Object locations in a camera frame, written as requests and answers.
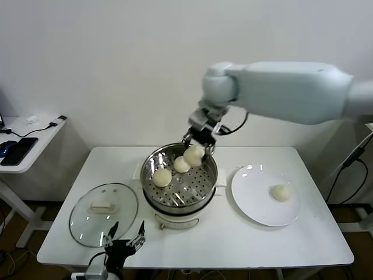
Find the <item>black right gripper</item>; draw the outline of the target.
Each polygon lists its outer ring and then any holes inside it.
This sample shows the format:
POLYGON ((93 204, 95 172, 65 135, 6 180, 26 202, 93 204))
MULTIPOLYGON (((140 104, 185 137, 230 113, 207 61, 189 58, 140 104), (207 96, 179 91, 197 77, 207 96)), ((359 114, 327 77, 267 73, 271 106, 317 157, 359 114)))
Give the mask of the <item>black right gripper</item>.
POLYGON ((208 128, 204 128, 201 131, 196 128, 189 128, 182 138, 182 143, 185 146, 189 146, 192 139, 202 146, 205 146, 205 154, 202 157, 203 162, 212 158, 215 151, 216 140, 208 128))

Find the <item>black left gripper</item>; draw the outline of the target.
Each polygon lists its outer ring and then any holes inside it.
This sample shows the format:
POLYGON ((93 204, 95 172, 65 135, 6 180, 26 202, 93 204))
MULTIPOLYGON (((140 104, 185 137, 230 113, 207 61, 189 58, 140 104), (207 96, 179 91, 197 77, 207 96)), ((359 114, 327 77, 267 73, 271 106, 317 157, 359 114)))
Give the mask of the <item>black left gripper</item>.
POLYGON ((142 247, 146 241, 144 221, 142 221, 137 235, 131 240, 114 240, 118 226, 119 222, 117 221, 103 238, 103 244, 104 247, 106 247, 105 252, 107 254, 106 264, 124 264, 128 257, 136 253, 135 247, 142 247))

